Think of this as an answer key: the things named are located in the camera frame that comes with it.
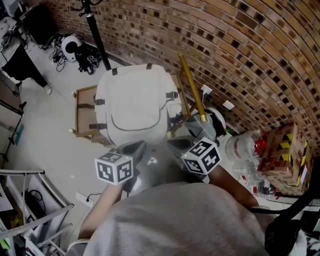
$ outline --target power strip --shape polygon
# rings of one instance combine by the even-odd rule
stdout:
[[[91,209],[92,207],[94,207],[95,202],[90,198],[87,201],[87,198],[87,196],[81,194],[79,191],[75,193],[75,199],[77,199],[78,201],[80,201],[81,203],[83,203]]]
[[[204,95],[205,94],[210,94],[212,92],[212,89],[209,86],[205,85],[205,84],[201,87],[201,90],[203,91]]]

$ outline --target floor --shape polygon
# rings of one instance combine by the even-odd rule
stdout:
[[[95,74],[79,72],[77,62],[67,62],[61,72],[56,64],[49,60],[53,51],[39,49],[29,43],[26,50],[40,73],[52,86],[52,94],[46,92],[28,78],[22,83],[21,100],[27,101],[24,109],[24,132],[18,146],[9,151],[9,163],[6,169],[45,170],[45,174],[59,192],[74,204],[66,216],[65,222],[72,223],[72,228],[63,234],[63,248],[75,241],[82,221],[89,208],[75,199],[76,192],[83,195],[102,192],[106,183],[96,178],[94,158],[102,156],[107,149],[100,144],[90,143],[86,139],[76,138],[69,132],[75,127],[75,100],[72,92],[77,89],[96,85],[105,72],[102,63]],[[121,65],[110,60],[112,68]],[[283,209],[280,203],[262,204],[273,209]]]

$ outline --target person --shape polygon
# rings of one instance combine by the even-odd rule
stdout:
[[[257,200],[221,166],[208,176],[210,184],[164,184],[121,201],[122,185],[108,185],[66,256],[269,255],[274,216],[248,211]],[[306,244],[292,255],[306,255]]]
[[[24,46],[20,44],[14,54],[2,67],[2,71],[9,78],[16,81],[23,81],[26,78],[32,78],[39,86],[41,86],[46,94],[52,93],[52,86],[40,74],[37,67],[26,53]]]

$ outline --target red label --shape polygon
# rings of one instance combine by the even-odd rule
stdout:
[[[254,187],[253,187],[253,191],[252,191],[253,194],[254,194],[254,195],[257,195],[257,191],[258,191],[258,187],[257,187],[257,186],[254,186]]]
[[[236,157],[237,158],[241,158],[241,156],[238,153],[238,145],[237,145],[238,140],[239,140],[239,138],[236,138],[236,140],[235,140],[235,142],[233,144],[233,149],[234,149],[234,154],[236,155]]]

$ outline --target yellow pole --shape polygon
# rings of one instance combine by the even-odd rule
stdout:
[[[180,61],[181,61],[182,68],[183,68],[183,70],[184,70],[184,72],[186,74],[186,78],[188,79],[189,85],[191,87],[192,94],[193,94],[193,97],[194,97],[194,100],[195,100],[195,104],[196,104],[196,108],[199,111],[200,120],[201,120],[201,122],[207,122],[208,119],[207,119],[207,116],[206,116],[206,113],[205,113],[205,109],[204,109],[204,106],[202,105],[202,101],[201,101],[199,93],[197,91],[194,79],[192,78],[192,75],[190,73],[190,70],[189,70],[189,67],[187,65],[186,59],[181,53],[179,53],[179,58],[180,58]]]

